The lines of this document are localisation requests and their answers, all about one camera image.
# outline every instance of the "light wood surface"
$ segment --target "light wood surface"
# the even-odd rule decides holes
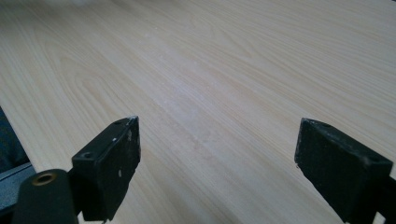
[[[37,171],[139,116],[112,223],[342,223],[293,161],[300,119],[396,161],[396,3],[1,0],[0,88]]]

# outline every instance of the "wooden table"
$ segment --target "wooden table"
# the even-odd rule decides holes
[[[396,161],[393,1],[53,1],[2,0],[0,105],[37,171],[139,116],[112,223],[342,223],[294,163],[302,117]]]

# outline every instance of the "black metal bracket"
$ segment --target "black metal bracket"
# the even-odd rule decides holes
[[[392,161],[312,119],[301,121],[294,160],[344,222],[372,223],[379,212],[396,223]]]
[[[11,223],[20,185],[31,175],[35,175],[35,169],[30,162],[0,174],[0,223]]]
[[[13,224],[112,219],[140,162],[138,117],[110,124],[73,158],[73,168],[48,170],[20,188]]]

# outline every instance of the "wood grain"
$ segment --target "wood grain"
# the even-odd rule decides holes
[[[37,171],[70,169],[110,122],[140,117],[143,159],[112,223],[342,223],[295,166],[300,119],[396,161],[395,12],[2,0],[0,105]]]

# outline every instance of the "screw hole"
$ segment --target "screw hole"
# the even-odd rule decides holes
[[[52,182],[52,180],[54,180],[55,178],[56,178],[56,174],[54,174],[54,173],[43,174],[43,175],[36,177],[33,180],[33,185],[43,186],[43,185],[46,185],[46,184]]]
[[[89,159],[92,158],[93,154],[91,152],[85,152],[81,155],[81,157]]]

